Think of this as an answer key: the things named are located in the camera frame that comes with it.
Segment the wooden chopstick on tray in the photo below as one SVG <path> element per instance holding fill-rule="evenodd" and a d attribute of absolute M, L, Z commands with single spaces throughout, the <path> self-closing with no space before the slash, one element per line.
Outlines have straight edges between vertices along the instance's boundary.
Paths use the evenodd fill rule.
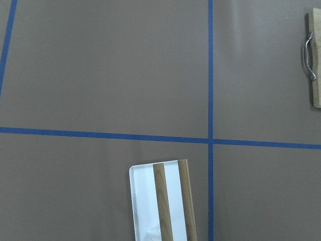
<path fill-rule="evenodd" d="M 164 164 L 153 164 L 153 174 L 161 238 L 162 240 L 173 241 L 174 237 L 171 224 L 170 206 Z"/>

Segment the white rectangular tray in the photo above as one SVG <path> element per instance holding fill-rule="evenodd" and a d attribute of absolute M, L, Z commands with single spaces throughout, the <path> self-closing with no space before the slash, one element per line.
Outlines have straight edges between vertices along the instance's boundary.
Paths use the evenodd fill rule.
<path fill-rule="evenodd" d="M 174 240 L 187 240 L 178 161 L 163 162 Z M 153 163 L 129 169 L 135 240 L 161 240 Z"/>

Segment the wooden chopstick beside tray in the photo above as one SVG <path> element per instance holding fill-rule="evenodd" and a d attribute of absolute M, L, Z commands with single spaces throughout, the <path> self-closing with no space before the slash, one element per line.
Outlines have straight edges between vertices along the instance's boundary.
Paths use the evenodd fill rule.
<path fill-rule="evenodd" d="M 187 240 L 197 241 L 197 229 L 190 183 L 188 160 L 178 160 Z"/>

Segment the wooden cutting board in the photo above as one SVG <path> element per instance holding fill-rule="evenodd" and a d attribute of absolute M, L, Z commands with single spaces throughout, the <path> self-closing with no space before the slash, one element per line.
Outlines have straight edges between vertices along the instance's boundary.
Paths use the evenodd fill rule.
<path fill-rule="evenodd" d="M 305 37 L 302 64 L 308 79 L 309 101 L 320 108 L 320 9 L 313 8 L 304 16 Z"/>

